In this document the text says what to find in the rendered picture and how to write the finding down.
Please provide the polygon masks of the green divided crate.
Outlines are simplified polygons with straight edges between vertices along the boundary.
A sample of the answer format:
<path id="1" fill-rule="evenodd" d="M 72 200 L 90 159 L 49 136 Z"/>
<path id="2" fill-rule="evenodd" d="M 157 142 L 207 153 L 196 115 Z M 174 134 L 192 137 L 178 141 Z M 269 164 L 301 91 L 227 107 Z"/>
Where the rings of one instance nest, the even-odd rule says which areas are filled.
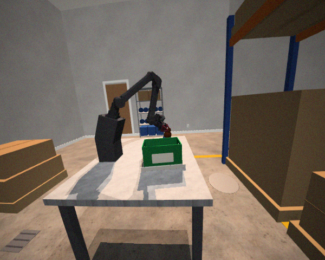
<path id="1" fill-rule="evenodd" d="M 144 167 L 182 164 L 182 144 L 178 137 L 144 139 Z"/>

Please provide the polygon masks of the brown glass bottle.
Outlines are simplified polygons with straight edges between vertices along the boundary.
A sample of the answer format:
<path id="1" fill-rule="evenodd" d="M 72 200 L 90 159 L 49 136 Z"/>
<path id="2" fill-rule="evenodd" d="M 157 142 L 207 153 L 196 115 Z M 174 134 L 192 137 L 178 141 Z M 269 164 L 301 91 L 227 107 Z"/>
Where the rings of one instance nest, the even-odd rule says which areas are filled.
<path id="1" fill-rule="evenodd" d="M 168 128 L 169 132 L 165 132 L 163 138 L 170 138 L 171 137 L 171 129 Z"/>

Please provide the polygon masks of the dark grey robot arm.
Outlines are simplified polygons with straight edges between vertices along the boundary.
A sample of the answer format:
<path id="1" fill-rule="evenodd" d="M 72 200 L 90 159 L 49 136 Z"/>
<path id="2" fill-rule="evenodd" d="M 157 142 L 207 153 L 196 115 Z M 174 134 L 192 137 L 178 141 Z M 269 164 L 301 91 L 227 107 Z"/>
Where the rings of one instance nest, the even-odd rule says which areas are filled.
<path id="1" fill-rule="evenodd" d="M 166 119 L 165 116 L 157 113 L 155 114 L 159 88 L 161 87 L 162 80 L 157 74 L 155 74 L 152 71 L 147 72 L 147 74 L 140 81 L 138 81 L 135 85 L 133 85 L 129 90 L 123 93 L 120 97 L 118 96 L 115 97 L 113 99 L 113 103 L 112 106 L 110 107 L 110 110 L 108 110 L 108 114 L 106 114 L 105 116 L 112 119 L 120 118 L 119 108 L 124 107 L 125 102 L 128 101 L 135 93 L 137 93 L 142 87 L 144 87 L 150 81 L 152 81 L 152 94 L 151 94 L 151 100 L 150 100 L 149 111 L 148 111 L 146 122 L 150 125 L 155 125 L 155 126 L 164 124 L 163 120 Z"/>

